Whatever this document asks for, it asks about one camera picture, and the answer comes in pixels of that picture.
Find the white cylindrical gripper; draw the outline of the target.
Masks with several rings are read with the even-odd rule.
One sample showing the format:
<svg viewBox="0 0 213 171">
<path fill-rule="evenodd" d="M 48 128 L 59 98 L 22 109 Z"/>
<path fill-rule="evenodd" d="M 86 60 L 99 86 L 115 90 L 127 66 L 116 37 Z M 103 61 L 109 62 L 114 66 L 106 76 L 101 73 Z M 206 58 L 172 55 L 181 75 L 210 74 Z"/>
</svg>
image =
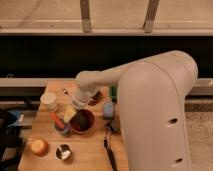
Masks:
<svg viewBox="0 0 213 171">
<path fill-rule="evenodd" d="M 72 105 L 76 110 L 83 109 L 90 101 L 91 95 L 88 92 L 84 92 L 80 89 L 76 89 L 71 97 Z M 66 108 L 63 121 L 68 123 L 77 113 L 72 106 Z"/>
</svg>

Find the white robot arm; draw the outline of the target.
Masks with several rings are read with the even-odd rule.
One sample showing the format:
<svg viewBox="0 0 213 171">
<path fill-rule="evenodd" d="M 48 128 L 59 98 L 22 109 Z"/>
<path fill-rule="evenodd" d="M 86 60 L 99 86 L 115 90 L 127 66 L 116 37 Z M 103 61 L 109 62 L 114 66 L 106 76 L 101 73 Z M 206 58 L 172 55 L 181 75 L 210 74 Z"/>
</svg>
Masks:
<svg viewBox="0 0 213 171">
<path fill-rule="evenodd" d="M 191 171 L 184 101 L 197 78 L 195 60 L 170 51 L 80 72 L 71 104 L 82 109 L 101 86 L 115 85 L 129 171 Z"/>
</svg>

